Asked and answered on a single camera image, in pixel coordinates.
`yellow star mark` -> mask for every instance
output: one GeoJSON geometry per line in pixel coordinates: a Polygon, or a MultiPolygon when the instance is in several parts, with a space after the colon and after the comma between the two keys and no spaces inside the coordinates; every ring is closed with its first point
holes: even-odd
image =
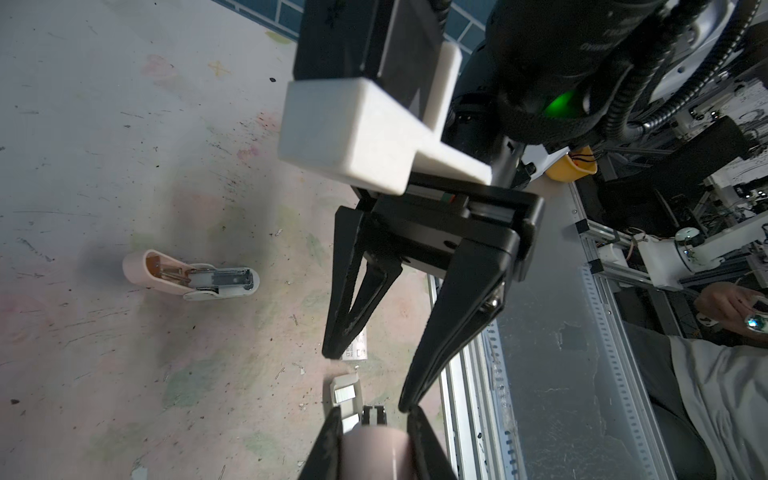
{"type": "Polygon", "coordinates": [[[224,66],[218,60],[208,62],[208,66],[211,67],[214,70],[214,74],[217,77],[220,77],[223,74],[227,74],[227,73],[230,74],[230,73],[232,73],[231,71],[229,71],[226,68],[224,68],[224,66]]]}

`human hand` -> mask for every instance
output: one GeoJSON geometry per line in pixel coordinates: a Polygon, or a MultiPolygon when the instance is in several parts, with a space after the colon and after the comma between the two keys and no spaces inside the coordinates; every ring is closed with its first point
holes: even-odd
{"type": "Polygon", "coordinates": [[[720,322],[724,329],[765,340],[764,334],[756,333],[744,324],[744,319],[755,312],[752,308],[755,296],[762,296],[762,293],[734,283],[716,282],[701,291],[694,305],[703,315],[720,322]]]}

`yellow container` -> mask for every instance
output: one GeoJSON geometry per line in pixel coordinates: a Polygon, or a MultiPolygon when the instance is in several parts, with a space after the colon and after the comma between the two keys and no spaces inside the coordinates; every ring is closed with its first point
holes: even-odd
{"type": "Polygon", "coordinates": [[[547,177],[558,182],[572,182],[587,175],[594,175],[598,172],[598,163],[594,161],[592,149],[589,147],[579,148],[554,162],[545,172],[547,177]],[[592,161],[583,161],[579,158],[591,158],[592,161]]]}

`gray pants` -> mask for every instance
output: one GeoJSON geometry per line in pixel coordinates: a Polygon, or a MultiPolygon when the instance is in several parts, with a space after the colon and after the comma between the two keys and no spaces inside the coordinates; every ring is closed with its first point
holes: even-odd
{"type": "Polygon", "coordinates": [[[716,478],[712,455],[685,411],[670,340],[630,323],[624,328],[678,480],[716,478]]]}

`person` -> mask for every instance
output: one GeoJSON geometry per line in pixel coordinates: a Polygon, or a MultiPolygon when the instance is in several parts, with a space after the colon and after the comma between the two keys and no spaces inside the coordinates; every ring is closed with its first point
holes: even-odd
{"type": "MultiPolygon", "coordinates": [[[[694,305],[723,328],[768,347],[744,320],[760,292],[712,283],[694,305]]],[[[721,346],[625,323],[679,480],[768,478],[768,348],[721,346]]]]}

